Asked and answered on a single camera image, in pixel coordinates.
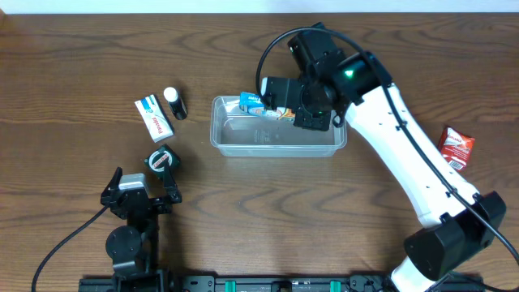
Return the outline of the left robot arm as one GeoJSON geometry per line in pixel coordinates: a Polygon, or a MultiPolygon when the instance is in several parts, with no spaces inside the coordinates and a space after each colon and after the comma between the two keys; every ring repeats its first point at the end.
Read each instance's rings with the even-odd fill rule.
{"type": "Polygon", "coordinates": [[[159,223],[161,214],[172,212],[182,202],[174,181],[175,165],[161,164],[165,195],[148,196],[144,174],[124,175],[117,168],[101,193],[101,204],[125,220],[106,239],[105,249],[111,258],[115,291],[170,291],[174,281],[167,269],[158,268],[159,223]]]}

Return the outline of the dark syrup bottle white cap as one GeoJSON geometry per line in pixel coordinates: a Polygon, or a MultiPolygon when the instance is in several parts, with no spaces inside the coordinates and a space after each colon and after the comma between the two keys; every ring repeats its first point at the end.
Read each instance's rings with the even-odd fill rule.
{"type": "Polygon", "coordinates": [[[167,87],[163,92],[164,98],[167,100],[170,110],[177,120],[187,118],[187,108],[180,97],[178,90],[174,87],[167,87]]]}

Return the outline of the clear plastic container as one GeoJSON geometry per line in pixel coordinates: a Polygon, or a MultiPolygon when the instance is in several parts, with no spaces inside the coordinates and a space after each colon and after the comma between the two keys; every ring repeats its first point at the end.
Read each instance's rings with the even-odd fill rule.
{"type": "Polygon", "coordinates": [[[310,131],[239,109],[238,96],[212,101],[210,141],[227,157],[330,157],[347,143],[346,127],[310,131]]]}

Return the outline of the red Panadol sachet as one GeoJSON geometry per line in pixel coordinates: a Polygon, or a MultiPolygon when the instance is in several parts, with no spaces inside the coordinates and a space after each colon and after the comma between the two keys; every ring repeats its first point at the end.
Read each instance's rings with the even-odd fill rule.
{"type": "Polygon", "coordinates": [[[470,160],[474,142],[474,137],[465,135],[452,127],[445,127],[438,143],[438,149],[451,167],[456,171],[462,171],[470,160]]]}

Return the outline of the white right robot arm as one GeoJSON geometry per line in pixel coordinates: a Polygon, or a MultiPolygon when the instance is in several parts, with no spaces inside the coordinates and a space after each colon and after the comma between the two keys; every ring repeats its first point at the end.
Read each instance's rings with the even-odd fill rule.
{"type": "Polygon", "coordinates": [[[506,213],[496,193],[482,195],[442,157],[407,110],[391,75],[361,46],[346,55],[344,35],[322,24],[284,33],[301,72],[281,88],[258,78],[271,107],[294,111],[296,127],[349,124],[377,152],[407,194],[421,229],[404,243],[390,276],[396,291],[428,291],[494,240],[506,213]]]}

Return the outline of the white Panadol box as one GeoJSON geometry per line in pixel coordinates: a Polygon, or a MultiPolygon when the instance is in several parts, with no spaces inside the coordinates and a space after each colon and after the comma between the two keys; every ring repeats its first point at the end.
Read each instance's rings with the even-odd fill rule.
{"type": "Polygon", "coordinates": [[[174,135],[174,129],[154,94],[137,100],[135,106],[155,143],[174,135]]]}

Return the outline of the blue KoolFever box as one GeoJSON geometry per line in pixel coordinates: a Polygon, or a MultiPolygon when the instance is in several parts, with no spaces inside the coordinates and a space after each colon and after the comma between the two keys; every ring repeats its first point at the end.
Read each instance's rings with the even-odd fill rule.
{"type": "Polygon", "coordinates": [[[285,107],[266,109],[260,98],[254,93],[241,92],[238,104],[241,111],[252,116],[288,122],[292,122],[295,119],[295,114],[291,109],[285,107]]]}

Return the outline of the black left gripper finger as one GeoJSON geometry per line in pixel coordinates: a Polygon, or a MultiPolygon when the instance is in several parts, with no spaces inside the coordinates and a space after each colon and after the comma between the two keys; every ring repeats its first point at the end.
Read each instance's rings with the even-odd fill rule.
{"type": "Polygon", "coordinates": [[[122,177],[122,168],[117,167],[113,177],[110,179],[108,185],[105,188],[106,195],[112,195],[114,192],[118,190],[118,184],[122,177]]]}
{"type": "Polygon", "coordinates": [[[177,183],[174,180],[171,166],[168,162],[164,163],[163,187],[166,191],[166,195],[169,196],[171,199],[180,198],[180,192],[177,183]]]}

